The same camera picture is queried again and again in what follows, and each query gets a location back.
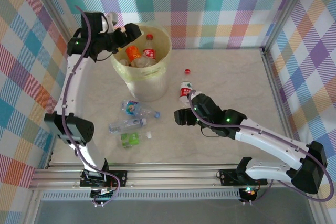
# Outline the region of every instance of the white floor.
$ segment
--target white floor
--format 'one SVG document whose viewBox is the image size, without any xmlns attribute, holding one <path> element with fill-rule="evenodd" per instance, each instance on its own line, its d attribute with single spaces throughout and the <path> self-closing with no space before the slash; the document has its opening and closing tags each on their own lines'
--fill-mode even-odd
<svg viewBox="0 0 336 224">
<path fill-rule="evenodd" d="M 124 149 L 109 133 L 108 124 L 125 118 L 120 112 L 120 103 L 132 97 L 109 60 L 95 64 L 87 83 L 83 109 L 84 118 L 94 123 L 93 140 L 102 156 L 109 163 L 236 164 L 244 156 L 275 159 L 229 138 L 206 138 L 199 126 L 175 123 L 174 111 L 181 108 L 178 94 L 185 68 L 191 69 L 194 88 L 210 96 L 222 109 L 238 110 L 260 125 L 284 133 L 258 49 L 174 50 L 170 87 L 164 97 L 150 103 L 161 112 L 158 120 L 149 120 L 147 125 L 153 137 L 130 149 Z M 73 150 L 57 140 L 51 163 L 78 162 Z"/>
</svg>

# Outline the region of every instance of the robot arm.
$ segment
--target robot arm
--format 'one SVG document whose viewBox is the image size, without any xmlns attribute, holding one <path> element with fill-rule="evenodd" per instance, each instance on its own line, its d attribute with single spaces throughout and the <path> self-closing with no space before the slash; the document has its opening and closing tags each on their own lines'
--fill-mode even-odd
<svg viewBox="0 0 336 224">
<path fill-rule="evenodd" d="M 85 13 L 85 15 L 89 19 L 91 28 L 90 46 L 77 67 L 76 73 L 72 73 L 88 42 L 88 27 L 82 17 L 82 27 L 75 32 L 73 38 L 68 43 L 68 65 L 65 83 L 68 82 L 70 75 L 72 75 L 72 79 L 69 84 L 66 104 L 64 105 L 62 100 L 66 86 L 64 85 L 54 112 L 52 114 L 45 114 L 44 121 L 56 136 L 75 150 L 75 154 L 77 155 L 75 146 L 70 142 L 69 136 L 65 133 L 62 126 L 61 115 L 65 106 L 66 125 L 72 139 L 76 141 L 81 154 L 88 164 L 96 167 L 98 170 L 108 172 L 106 159 L 100 155 L 96 145 L 92 141 L 94 125 L 92 122 L 82 119 L 82 98 L 84 96 L 86 79 L 90 69 L 96 63 L 99 53 L 103 50 L 111 53 L 118 52 L 118 48 L 123 48 L 137 39 L 141 35 L 141 31 L 133 23 L 126 24 L 123 28 L 115 29 L 114 25 L 117 23 L 117 16 L 114 13 L 110 13 L 107 16 L 97 12 Z M 97 172 L 86 164 L 84 164 L 84 168 L 84 171 L 81 173 L 84 179 L 82 181 L 86 182 L 89 187 L 106 187 L 111 185 L 110 177 Z"/>
<path fill-rule="evenodd" d="M 324 172 L 316 162 L 297 148 L 308 152 L 324 167 L 327 167 L 327 158 L 322 144 L 313 141 L 306 145 L 283 137 L 261 127 L 238 111 L 221 110 L 210 97 L 200 92 L 192 94 L 191 99 L 195 113 L 214 126 L 201 122 L 191 109 L 175 111 L 175 121 L 178 125 L 198 124 L 202 128 L 208 127 L 218 136 L 251 144 L 282 161 L 264 162 L 244 157 L 236 169 L 237 178 L 243 185 L 253 184 L 259 179 L 276 179 L 291 182 L 296 188 L 306 193 L 317 194 Z M 228 125 L 228 127 L 215 127 L 215 125 Z"/>
</svg>

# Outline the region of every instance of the black mounting bracket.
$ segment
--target black mounting bracket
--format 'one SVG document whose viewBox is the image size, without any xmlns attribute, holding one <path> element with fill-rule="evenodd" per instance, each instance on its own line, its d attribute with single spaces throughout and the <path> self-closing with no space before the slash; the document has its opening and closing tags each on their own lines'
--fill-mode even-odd
<svg viewBox="0 0 336 224">
<path fill-rule="evenodd" d="M 221 169 L 218 171 L 218 178 L 222 186 L 261 186 L 267 185 L 267 179 L 253 180 L 248 184 L 241 182 L 237 177 L 236 169 Z"/>
</svg>

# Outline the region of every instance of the water bottle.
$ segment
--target water bottle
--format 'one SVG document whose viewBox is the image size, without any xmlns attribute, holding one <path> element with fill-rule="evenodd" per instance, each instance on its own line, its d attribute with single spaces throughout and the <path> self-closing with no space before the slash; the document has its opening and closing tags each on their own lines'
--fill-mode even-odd
<svg viewBox="0 0 336 224">
<path fill-rule="evenodd" d="M 130 148 L 138 145 L 139 141 L 152 138 L 152 133 L 147 131 L 146 133 L 132 132 L 124 133 L 120 135 L 121 145 L 124 148 Z"/>
<path fill-rule="evenodd" d="M 159 111 L 155 111 L 151 107 L 146 106 L 145 104 L 130 101 L 130 100 L 122 101 L 121 110 L 124 111 L 128 115 L 133 115 L 139 118 L 149 118 L 152 116 L 155 118 L 160 117 Z"/>
<path fill-rule="evenodd" d="M 190 82 L 190 69 L 184 70 L 184 76 L 180 85 L 180 102 L 189 103 L 187 95 L 192 91 L 193 85 Z"/>
<path fill-rule="evenodd" d="M 120 122 L 110 123 L 110 133 L 119 134 L 136 130 L 147 124 L 146 118 L 129 119 Z"/>
</svg>

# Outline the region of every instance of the coca-cola bottle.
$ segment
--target coca-cola bottle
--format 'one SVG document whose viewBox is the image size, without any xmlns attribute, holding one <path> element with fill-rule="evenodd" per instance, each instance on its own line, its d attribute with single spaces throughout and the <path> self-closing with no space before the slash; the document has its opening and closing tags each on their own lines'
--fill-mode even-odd
<svg viewBox="0 0 336 224">
<path fill-rule="evenodd" d="M 147 41 L 146 41 L 143 53 L 148 58 L 154 59 L 156 61 L 156 51 L 153 47 L 153 35 L 147 34 L 146 39 Z"/>
</svg>

